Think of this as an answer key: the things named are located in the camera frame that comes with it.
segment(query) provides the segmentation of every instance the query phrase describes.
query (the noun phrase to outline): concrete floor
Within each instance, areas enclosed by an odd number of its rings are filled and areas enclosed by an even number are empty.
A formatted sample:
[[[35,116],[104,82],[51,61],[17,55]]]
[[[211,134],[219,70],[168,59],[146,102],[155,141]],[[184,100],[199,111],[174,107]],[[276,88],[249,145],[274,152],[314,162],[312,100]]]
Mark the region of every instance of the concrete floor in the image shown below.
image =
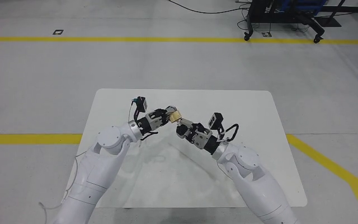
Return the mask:
[[[220,11],[233,0],[180,0]],[[0,0],[0,36],[243,37],[241,13],[200,15],[160,0]],[[356,39],[357,15],[327,39]],[[254,37],[268,25],[261,25]],[[274,38],[309,38],[272,25]],[[358,175],[358,45],[0,42],[0,133],[82,133],[100,88],[267,90],[286,133]],[[302,223],[354,224],[346,182],[291,148],[308,205]],[[0,223],[43,223],[60,202],[75,145],[0,145]],[[260,223],[247,208],[96,209],[90,223]]]

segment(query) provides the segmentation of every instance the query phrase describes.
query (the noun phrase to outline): yellow floor line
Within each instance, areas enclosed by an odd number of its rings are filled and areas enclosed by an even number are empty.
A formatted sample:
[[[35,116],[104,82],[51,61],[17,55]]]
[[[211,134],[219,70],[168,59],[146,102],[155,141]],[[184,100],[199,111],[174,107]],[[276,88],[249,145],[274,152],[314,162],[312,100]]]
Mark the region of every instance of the yellow floor line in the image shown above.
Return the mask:
[[[321,154],[311,146],[307,145],[306,143],[302,142],[300,139],[295,137],[292,134],[286,135],[287,140],[290,145],[296,147],[298,150],[312,158],[314,161],[318,162],[330,172],[336,174],[341,179],[346,181],[353,190],[353,193],[358,200],[358,178],[353,175],[351,172],[345,170],[342,166],[336,164],[332,160],[330,160],[325,155]]]
[[[192,43],[261,43],[261,44],[314,44],[311,39],[251,38],[165,38],[165,37],[41,37],[3,36],[0,42],[192,42]],[[320,44],[357,45],[358,40],[321,40]]]
[[[0,134],[0,144],[79,144],[81,134]]]
[[[358,200],[358,178],[292,134],[286,135],[290,145],[346,181]],[[0,144],[79,144],[81,134],[0,134]]]

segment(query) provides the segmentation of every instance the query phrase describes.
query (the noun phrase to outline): white tabletop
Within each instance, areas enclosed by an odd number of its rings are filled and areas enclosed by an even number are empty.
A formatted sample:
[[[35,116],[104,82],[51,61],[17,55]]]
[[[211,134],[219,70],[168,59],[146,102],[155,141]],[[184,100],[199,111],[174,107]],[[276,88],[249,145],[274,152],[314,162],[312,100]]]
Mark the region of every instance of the white tabletop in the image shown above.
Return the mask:
[[[147,98],[147,112],[173,105],[183,118],[195,123],[207,125],[213,112],[222,113],[224,128],[238,123],[233,143],[243,142],[258,152],[291,206],[307,204],[275,103],[267,91],[101,89],[93,101],[78,154],[94,143],[103,128],[127,122],[131,99],[137,96]],[[246,207],[211,155],[179,139],[175,130],[176,125],[168,123],[141,146],[132,143],[115,182],[97,207]]]

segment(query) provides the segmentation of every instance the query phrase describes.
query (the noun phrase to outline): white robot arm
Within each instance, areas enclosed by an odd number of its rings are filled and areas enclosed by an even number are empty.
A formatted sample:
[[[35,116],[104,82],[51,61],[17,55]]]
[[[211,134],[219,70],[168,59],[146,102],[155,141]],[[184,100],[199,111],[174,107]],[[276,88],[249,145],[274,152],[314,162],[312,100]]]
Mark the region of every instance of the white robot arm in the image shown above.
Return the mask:
[[[221,114],[214,113],[209,121],[210,129],[219,132],[218,138],[202,124],[186,119],[179,120],[176,132],[180,138],[205,149],[224,165],[247,207],[264,224],[300,224],[279,183],[262,166],[258,154],[246,146],[230,143],[238,131],[238,124],[224,130],[222,120]],[[223,139],[225,133],[234,127],[232,138]]]
[[[97,202],[111,186],[123,163],[131,142],[139,141],[157,132],[157,128],[180,118],[173,106],[157,109],[138,120],[140,112],[145,112],[147,103],[144,97],[132,100],[136,103],[134,120],[120,127],[111,126],[98,133],[96,143],[84,154],[78,165],[77,175],[71,191],[63,202],[52,224],[87,224]]]

